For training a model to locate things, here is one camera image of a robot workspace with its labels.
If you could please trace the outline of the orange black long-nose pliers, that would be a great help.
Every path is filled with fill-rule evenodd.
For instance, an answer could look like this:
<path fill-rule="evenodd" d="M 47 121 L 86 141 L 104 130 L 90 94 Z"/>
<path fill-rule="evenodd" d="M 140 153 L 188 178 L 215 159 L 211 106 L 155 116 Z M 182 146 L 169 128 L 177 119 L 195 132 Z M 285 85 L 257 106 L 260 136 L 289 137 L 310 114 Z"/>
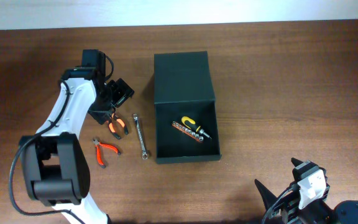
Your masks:
<path fill-rule="evenodd" d="M 129 134 L 128 127 L 123 119 L 121 119 L 116 113 L 112 113 L 110 118 L 106 121 L 109 132 L 116 138 L 121 139 L 119 128 L 125 135 Z"/>

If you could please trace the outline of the red black cutting pliers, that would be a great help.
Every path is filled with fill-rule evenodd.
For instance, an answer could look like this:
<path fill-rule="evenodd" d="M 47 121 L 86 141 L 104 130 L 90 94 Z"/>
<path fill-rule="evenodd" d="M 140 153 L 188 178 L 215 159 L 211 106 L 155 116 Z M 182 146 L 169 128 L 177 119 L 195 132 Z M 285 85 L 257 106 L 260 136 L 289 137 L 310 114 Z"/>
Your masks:
<path fill-rule="evenodd" d="M 95 146 L 95 149 L 96 149 L 96 160 L 98 162 L 98 165 L 100 166 L 100 168 L 102 169 L 105 169 L 106 168 L 106 164 L 104 163 L 104 159 L 103 159 L 103 156 L 104 156 L 104 153 L 103 153 L 103 150 L 104 149 L 109 149 L 113 152 L 115 152 L 118 156 L 121 155 L 121 151 L 116 147 L 116 146 L 113 146 L 111 144 L 106 144 L 106 143 L 103 143 L 103 142 L 100 142 L 98 139 L 94 138 L 92 140 L 94 146 Z"/>

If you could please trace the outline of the dark green box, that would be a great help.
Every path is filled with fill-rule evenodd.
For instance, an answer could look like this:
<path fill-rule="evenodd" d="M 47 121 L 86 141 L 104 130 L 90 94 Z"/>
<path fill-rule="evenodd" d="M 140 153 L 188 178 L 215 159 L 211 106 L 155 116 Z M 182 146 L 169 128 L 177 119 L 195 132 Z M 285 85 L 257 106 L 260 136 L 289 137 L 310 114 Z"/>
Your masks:
<path fill-rule="evenodd" d="M 158 164 L 220 160 L 216 97 L 206 51 L 154 56 L 154 106 Z M 194 119 L 211 139 L 197 142 L 174 128 L 172 122 L 182 125 L 183 116 Z"/>

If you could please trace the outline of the silver combination wrench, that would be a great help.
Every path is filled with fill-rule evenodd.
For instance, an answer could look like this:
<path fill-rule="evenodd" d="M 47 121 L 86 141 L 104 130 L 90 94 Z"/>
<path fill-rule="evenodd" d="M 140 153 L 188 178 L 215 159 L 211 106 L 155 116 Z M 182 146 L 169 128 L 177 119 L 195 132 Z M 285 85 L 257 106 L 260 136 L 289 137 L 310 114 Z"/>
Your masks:
<path fill-rule="evenodd" d="M 139 123 L 139 117 L 138 117 L 138 115 L 136 113 L 134 113 L 132 115 L 132 117 L 134 119 L 135 127 L 136 127 L 137 134 L 138 134 L 138 137 L 139 137 L 140 147 L 141 147 L 141 150 L 142 150 L 142 158 L 144 160 L 146 160 L 146 159 L 149 158 L 149 155 L 148 155 L 148 152 L 147 152 L 145 144 L 144 144 L 143 135 L 142 135 L 142 131 L 141 131 L 141 128 L 140 128 L 140 123 Z"/>

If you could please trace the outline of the yellow black stubby screwdriver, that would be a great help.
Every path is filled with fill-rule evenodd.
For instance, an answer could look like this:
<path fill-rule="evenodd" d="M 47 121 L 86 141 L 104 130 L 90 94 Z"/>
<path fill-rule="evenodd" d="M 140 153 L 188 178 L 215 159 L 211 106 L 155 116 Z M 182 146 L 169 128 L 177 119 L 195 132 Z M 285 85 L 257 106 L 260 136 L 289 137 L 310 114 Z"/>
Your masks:
<path fill-rule="evenodd" d="M 201 125 L 199 125 L 194 119 L 188 116 L 183 116 L 181 118 L 181 123 L 189 133 L 211 139 L 211 136 L 207 134 Z"/>

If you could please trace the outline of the orange socket rail with sockets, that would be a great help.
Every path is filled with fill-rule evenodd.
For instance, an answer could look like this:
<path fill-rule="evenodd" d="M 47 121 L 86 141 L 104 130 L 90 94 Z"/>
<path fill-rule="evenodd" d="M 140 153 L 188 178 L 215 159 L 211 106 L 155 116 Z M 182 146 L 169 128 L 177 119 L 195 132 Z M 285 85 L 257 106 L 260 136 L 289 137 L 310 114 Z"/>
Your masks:
<path fill-rule="evenodd" d="M 182 126 L 181 124 L 179 124 L 176 121 L 172 122 L 172 126 L 174 128 L 176 128 L 177 130 L 179 130 L 180 132 L 186 134 L 187 136 L 191 137 L 192 139 L 194 139 L 197 142 L 203 142 L 204 141 L 204 137 L 200 136 L 199 134 L 195 133 L 194 131 Z"/>

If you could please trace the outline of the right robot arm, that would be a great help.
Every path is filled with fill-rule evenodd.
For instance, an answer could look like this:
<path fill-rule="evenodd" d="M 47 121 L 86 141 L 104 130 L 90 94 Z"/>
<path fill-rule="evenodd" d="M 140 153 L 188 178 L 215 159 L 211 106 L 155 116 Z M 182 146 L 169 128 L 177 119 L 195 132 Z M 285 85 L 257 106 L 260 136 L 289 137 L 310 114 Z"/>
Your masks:
<path fill-rule="evenodd" d="M 294 181 L 278 196 L 255 179 L 265 213 L 262 223 L 280 215 L 283 223 L 358 223 L 358 201 L 345 200 L 330 208 L 326 169 L 311 162 L 291 158 Z"/>

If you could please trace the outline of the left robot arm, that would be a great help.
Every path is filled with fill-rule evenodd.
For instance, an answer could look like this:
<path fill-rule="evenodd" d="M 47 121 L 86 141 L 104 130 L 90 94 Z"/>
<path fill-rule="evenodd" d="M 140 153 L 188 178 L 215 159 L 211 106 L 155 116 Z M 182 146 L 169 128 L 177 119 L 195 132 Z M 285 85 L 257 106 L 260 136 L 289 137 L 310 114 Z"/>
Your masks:
<path fill-rule="evenodd" d="M 134 94 L 123 80 L 111 80 L 102 51 L 87 49 L 81 65 L 64 71 L 60 94 L 47 120 L 32 136 L 22 136 L 12 167 L 22 164 L 29 198 L 61 213 L 70 223 L 110 223 L 90 194 L 90 169 L 79 143 L 87 115 L 99 124 Z"/>

